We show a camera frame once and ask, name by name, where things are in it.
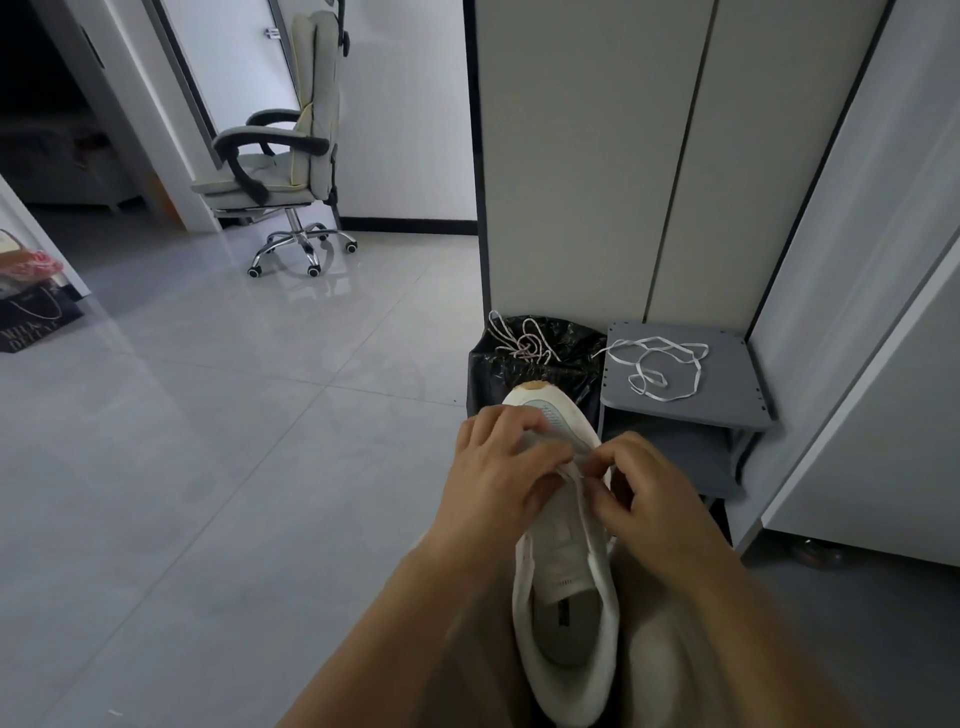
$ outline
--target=gray shoe rack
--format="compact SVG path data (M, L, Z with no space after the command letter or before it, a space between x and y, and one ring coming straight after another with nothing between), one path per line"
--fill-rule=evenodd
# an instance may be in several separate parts
M750 443L772 423L747 343L739 336L712 328L641 324L623 321L608 331L608 346L617 339L635 341L662 336L677 344L707 344L701 359L703 372L697 394L683 400L659 402L637 394L627 377L636 367L620 364L607 352L600 391L601 440L627 430L638 432L676 463L705 499L736 498L738 466ZM622 347L616 355L636 361L639 347ZM669 355L651 352L644 368L663 373L666 387L650 391L669 398L693 388L696 368Z

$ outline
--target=finger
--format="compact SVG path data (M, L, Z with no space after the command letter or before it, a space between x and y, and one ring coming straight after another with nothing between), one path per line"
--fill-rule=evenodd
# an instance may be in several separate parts
M662 458L650 443L628 432L595 449L580 466L580 471L587 477L602 477L610 466L615 465L636 488Z
M514 458L516 471L526 489L534 481L556 470L557 466L573 459L573 446L566 440L549 439L538 442Z
M500 419L500 415L507 409L505 404L495 404L484 407L473 421L473 431L470 433L471 445L483 445L493 432L493 426Z
M550 429L550 423L546 421L543 412L536 407L525 404L509 407L496 421L487 442L504 452L513 452L523 433L528 429L534 432L546 432Z
M630 511L607 490L602 480L585 477L584 492L587 494L593 516L614 536L626 539L631 529L635 527Z
M543 510L546 501L563 488L566 481L559 473L548 473L534 482L527 497L523 500L523 513L527 524L530 524Z
M610 492L613 493L613 497L626 508L628 511L634 504L634 489L630 487L630 481L627 480L627 476L624 475L619 468L613 470L613 475L610 479Z
M467 445L470 444L470 433L473 431L473 423L475 421L475 417L470 417L460 425L460 430L457 432L457 445L455 449L457 453L463 452L467 449Z

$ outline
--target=shoe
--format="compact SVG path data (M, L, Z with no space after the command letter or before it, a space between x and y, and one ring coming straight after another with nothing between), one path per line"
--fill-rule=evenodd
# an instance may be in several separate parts
M577 460L600 438L577 405L542 381L520 384L504 404L541 410L547 435L528 432L521 449L562 437L576 453L558 468L565 485L516 544L514 632L524 672L547 717L564 728L600 717L616 671L620 606L607 556L607 536L589 511Z

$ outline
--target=black trash bag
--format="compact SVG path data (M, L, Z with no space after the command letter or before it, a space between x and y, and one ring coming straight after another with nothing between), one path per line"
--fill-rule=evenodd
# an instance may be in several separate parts
M503 322L519 338L524 334L523 322L527 319L537 323L559 360L551 356L548 363L539 364L498 351L497 347L504 346L503 342L487 327L480 343L469 354L468 415L472 417L486 406L500 404L518 384L539 380L560 387L596 429L600 420L604 357L591 357L607 346L607 336L592 328L547 316L511 316ZM536 329L527 324L526 332L531 331Z

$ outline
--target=gray tile floor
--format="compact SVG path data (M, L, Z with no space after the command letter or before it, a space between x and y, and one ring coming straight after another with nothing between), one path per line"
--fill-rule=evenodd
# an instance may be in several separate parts
M96 295L0 359L0 726L273 725L433 515L476 240L367 233L249 280L277 219L38 216ZM955 722L954 570L748 558L874 725Z

